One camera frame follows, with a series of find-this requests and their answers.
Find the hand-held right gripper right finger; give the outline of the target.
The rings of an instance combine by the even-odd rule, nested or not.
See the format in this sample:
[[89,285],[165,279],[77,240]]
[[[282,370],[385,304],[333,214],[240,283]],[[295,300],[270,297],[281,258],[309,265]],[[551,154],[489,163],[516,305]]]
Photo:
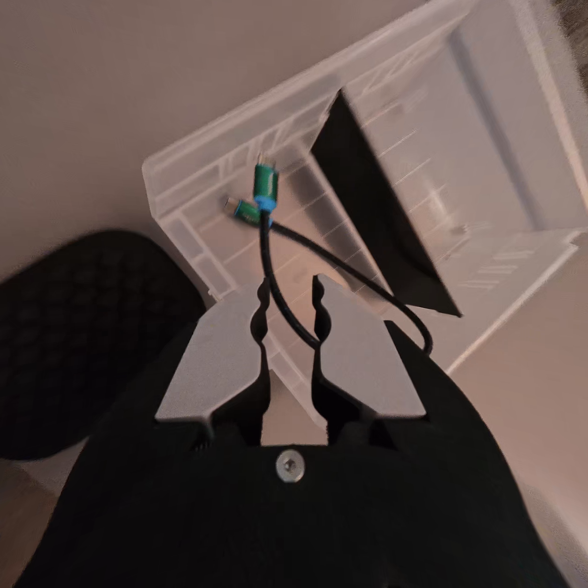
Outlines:
[[348,424],[426,415],[385,322],[329,276],[313,277],[315,350],[312,403],[326,421],[327,443]]

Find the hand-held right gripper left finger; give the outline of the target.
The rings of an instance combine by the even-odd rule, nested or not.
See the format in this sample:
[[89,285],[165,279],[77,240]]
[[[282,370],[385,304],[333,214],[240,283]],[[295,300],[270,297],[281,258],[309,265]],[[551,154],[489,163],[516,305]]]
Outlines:
[[270,405],[263,340],[268,333],[267,279],[242,286],[201,317],[156,411],[161,423],[196,422],[213,439],[236,427],[246,445],[260,445]]

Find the clear plastic bin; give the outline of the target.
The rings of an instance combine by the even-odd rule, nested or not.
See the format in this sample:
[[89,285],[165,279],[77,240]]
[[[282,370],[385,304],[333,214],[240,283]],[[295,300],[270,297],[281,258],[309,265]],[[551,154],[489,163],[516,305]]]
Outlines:
[[261,153],[275,224],[390,290],[311,152],[342,89],[461,318],[410,306],[451,373],[574,253],[587,229],[584,96],[545,1],[426,1],[151,155],[154,221],[216,301],[263,277]]

